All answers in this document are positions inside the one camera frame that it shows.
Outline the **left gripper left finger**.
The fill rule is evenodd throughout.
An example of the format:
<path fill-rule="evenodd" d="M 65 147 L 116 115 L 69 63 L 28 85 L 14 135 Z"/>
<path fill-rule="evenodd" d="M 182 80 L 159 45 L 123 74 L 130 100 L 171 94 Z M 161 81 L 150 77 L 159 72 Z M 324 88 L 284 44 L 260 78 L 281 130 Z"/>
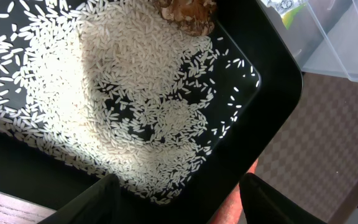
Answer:
<path fill-rule="evenodd" d="M 108 174 L 40 224 L 117 223 L 120 202 L 119 179 Z"/>

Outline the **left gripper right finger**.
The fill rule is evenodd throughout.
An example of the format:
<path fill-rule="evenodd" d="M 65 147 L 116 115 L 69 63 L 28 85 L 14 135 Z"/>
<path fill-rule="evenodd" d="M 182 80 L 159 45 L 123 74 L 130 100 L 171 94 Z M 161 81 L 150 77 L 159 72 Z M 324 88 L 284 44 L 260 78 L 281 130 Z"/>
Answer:
<path fill-rule="evenodd" d="M 325 224 L 253 173 L 239 182 L 248 224 Z"/>

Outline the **brown walnut cookie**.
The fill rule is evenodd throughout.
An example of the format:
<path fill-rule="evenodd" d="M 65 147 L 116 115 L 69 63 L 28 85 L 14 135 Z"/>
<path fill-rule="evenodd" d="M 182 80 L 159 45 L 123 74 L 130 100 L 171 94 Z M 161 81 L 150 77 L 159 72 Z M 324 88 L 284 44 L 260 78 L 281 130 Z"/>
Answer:
<path fill-rule="evenodd" d="M 153 0 L 160 16 L 187 35 L 207 36 L 214 30 L 215 0 Z"/>

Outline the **orange carrot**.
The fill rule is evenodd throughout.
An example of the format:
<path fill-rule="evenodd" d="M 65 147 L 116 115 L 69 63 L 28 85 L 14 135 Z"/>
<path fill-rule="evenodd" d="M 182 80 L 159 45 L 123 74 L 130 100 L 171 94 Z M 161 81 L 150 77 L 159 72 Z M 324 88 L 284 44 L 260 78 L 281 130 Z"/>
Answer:
<path fill-rule="evenodd" d="M 240 188 L 237 184 L 209 222 L 210 224 L 237 224 L 242 212 Z"/>

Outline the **yellow foil snack wrapper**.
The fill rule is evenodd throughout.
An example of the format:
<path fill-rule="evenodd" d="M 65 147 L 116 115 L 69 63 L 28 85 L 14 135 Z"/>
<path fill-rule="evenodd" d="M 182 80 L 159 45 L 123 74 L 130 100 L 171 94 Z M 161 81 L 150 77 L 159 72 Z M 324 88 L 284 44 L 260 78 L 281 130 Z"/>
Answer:
<path fill-rule="evenodd" d="M 307 0 L 261 0 L 266 7 L 272 7 L 280 15 L 283 25 L 288 30 L 296 14 L 306 6 Z"/>

